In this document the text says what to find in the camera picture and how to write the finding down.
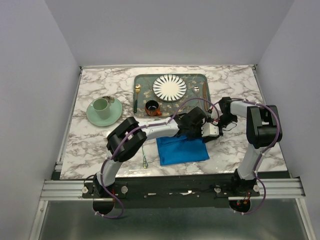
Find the blue cloth napkin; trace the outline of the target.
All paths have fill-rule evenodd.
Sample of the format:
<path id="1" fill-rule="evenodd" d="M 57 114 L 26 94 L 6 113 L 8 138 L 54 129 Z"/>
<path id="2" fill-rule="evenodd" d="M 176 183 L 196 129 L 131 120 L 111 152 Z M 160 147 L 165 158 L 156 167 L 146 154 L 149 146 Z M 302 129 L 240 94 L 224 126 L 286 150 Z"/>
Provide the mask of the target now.
<path id="1" fill-rule="evenodd" d="M 208 160 L 209 154 L 202 139 L 180 137 L 160 137 L 156 139 L 161 166 L 201 162 Z"/>

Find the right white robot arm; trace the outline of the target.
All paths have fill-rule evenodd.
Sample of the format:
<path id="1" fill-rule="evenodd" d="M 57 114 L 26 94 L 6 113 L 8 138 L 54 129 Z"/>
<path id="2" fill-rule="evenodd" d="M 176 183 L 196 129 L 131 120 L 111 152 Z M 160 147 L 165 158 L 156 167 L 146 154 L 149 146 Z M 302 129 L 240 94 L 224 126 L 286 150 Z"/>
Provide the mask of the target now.
<path id="1" fill-rule="evenodd" d="M 230 97 L 223 97 L 218 104 L 221 116 L 214 123 L 212 115 L 201 127 L 201 136 L 217 138 L 222 134 L 222 128 L 232 122 L 236 123 L 238 117 L 246 119 L 248 141 L 246 153 L 230 182 L 220 186 L 222 190 L 241 196 L 254 189 L 258 180 L 258 169 L 265 154 L 282 139 L 278 109 L 275 105 L 264 105 Z"/>

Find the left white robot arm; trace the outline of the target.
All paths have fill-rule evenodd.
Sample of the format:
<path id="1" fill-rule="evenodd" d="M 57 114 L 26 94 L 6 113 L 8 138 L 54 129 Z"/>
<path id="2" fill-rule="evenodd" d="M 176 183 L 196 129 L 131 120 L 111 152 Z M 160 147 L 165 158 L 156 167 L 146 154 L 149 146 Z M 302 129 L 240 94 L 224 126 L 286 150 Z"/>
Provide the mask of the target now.
<path id="1" fill-rule="evenodd" d="M 163 137 L 201 138 L 206 118 L 199 107 L 188 113 L 145 123 L 138 122 L 133 116 L 128 117 L 106 137 L 107 159 L 93 178 L 93 191 L 101 198 L 107 197 L 122 163 L 134 157 L 146 141 Z"/>

